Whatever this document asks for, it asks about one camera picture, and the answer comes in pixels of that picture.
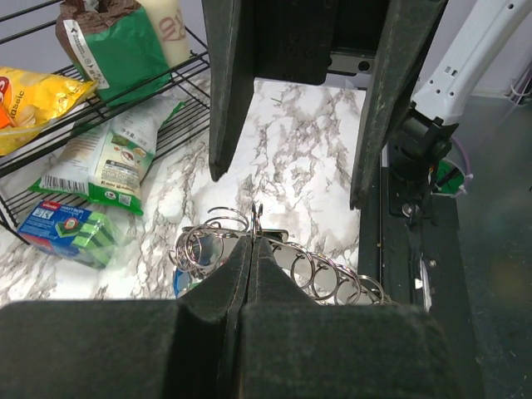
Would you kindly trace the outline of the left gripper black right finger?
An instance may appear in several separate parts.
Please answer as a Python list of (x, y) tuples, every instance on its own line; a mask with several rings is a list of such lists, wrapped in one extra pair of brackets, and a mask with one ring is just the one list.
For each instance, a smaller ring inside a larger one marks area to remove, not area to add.
[(446, 335), (412, 306), (320, 306), (256, 239), (240, 315), (243, 398), (466, 398)]

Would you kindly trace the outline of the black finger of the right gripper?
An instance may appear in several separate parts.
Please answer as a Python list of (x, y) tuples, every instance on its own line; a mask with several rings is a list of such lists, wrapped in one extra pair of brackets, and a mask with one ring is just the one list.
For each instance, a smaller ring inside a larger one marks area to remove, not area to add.
[(210, 62), (209, 171), (229, 169), (254, 95), (252, 1), (202, 2)]
[(352, 169), (350, 208), (363, 207), (377, 160), (411, 104), (446, 1), (391, 1), (363, 102)]

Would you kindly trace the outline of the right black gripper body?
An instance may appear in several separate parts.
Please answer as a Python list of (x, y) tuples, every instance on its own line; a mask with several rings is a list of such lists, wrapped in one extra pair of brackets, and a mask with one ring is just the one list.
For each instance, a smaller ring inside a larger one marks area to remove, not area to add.
[(254, 1), (254, 75), (321, 85), (371, 74), (387, 0)]

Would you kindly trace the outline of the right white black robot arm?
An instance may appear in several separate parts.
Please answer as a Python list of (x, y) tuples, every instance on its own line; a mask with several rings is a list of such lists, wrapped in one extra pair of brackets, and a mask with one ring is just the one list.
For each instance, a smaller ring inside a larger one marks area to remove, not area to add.
[(470, 94), (515, 30), (528, 1), (478, 1), (439, 65), (417, 78), (443, 1), (205, 1), (211, 70), (209, 171), (219, 180), (239, 143), (256, 78), (320, 85), (340, 61), (368, 63), (350, 205), (366, 202), (382, 149), (397, 143), (397, 174), (419, 219)]

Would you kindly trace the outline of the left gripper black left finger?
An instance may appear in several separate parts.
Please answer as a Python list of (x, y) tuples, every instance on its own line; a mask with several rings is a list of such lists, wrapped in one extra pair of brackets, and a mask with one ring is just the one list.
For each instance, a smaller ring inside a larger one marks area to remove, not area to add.
[(1, 310), (4, 398), (233, 398), (252, 243), (172, 300), (31, 301)]

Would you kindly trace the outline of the blue key tag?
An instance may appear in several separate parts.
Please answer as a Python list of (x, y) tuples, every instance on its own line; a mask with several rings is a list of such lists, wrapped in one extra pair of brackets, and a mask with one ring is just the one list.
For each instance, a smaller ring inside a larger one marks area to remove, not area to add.
[(174, 267), (173, 272), (173, 290), (176, 298), (187, 294), (205, 278), (205, 275), (198, 269), (183, 270), (182, 268)]

